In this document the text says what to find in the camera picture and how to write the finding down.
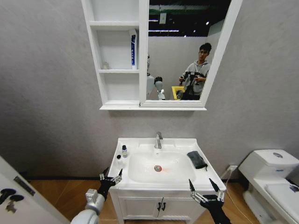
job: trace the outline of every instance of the glasses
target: glasses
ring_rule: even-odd
[[[208,51],[207,50],[201,50],[200,52],[198,52],[199,54],[207,54]]]

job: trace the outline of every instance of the mirror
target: mirror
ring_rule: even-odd
[[[230,0],[149,0],[147,100],[200,100]]]

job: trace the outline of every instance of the vanity cabinet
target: vanity cabinet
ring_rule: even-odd
[[[134,193],[111,190],[110,195],[120,224],[126,219],[185,220],[192,224],[205,211],[188,191],[177,194],[177,197],[173,192],[143,190]]]

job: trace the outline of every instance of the gray hoodie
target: gray hoodie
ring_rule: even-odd
[[[202,73],[205,77],[207,77],[209,70],[210,70],[210,63],[205,61],[202,64],[197,64],[197,60],[195,60],[192,64],[188,66],[186,71],[194,71],[194,72],[200,72]],[[184,89],[187,89],[187,86],[190,84],[190,78],[188,77],[185,80],[185,85]],[[193,81],[193,91],[195,95],[201,95],[202,89],[204,88],[205,82],[199,82],[196,84],[196,82]]]

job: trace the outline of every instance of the drain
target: drain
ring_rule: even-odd
[[[155,165],[154,170],[157,172],[160,172],[160,171],[162,171],[162,167],[159,165]]]

